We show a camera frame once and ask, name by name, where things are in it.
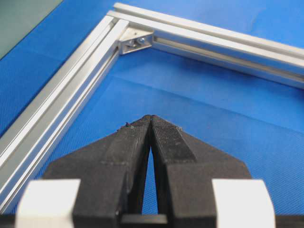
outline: blue table surface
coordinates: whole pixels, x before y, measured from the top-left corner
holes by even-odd
[[[65,0],[0,60],[0,136],[115,1]],[[121,0],[304,48],[304,1]],[[120,57],[41,169],[157,114],[243,160],[278,214],[304,213],[304,91],[154,49]],[[152,158],[143,213],[157,213]]]

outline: gripper jaw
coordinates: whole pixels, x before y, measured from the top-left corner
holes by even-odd
[[[150,148],[158,211],[174,227],[215,227],[212,178],[250,179],[240,160],[194,138],[155,115],[66,155],[44,179],[81,179],[73,218],[115,228],[122,214],[141,213]]]

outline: textured surface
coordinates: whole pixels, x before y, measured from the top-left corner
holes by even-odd
[[[304,48],[302,0],[121,2]],[[65,0],[0,61],[1,133],[113,3]],[[143,50],[118,60],[48,162],[157,114],[243,160],[265,181],[276,213],[303,214],[303,99],[298,89]],[[156,204],[143,208],[155,212]]]

